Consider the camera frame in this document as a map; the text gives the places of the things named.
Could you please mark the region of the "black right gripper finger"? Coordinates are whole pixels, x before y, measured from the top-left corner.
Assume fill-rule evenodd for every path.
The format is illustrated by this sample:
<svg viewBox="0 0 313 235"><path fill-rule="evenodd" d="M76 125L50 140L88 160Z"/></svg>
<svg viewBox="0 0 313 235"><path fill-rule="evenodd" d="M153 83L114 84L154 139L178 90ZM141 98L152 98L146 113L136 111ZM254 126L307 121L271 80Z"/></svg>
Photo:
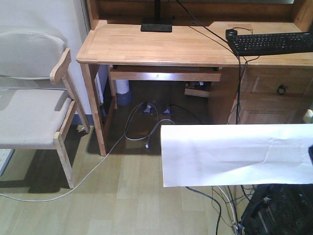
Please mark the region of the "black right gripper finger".
<svg viewBox="0 0 313 235"><path fill-rule="evenodd" d="M309 154L309 157L310 157L311 162L313 163L313 145L311 145L311 146L308 148L308 154Z"/></svg>

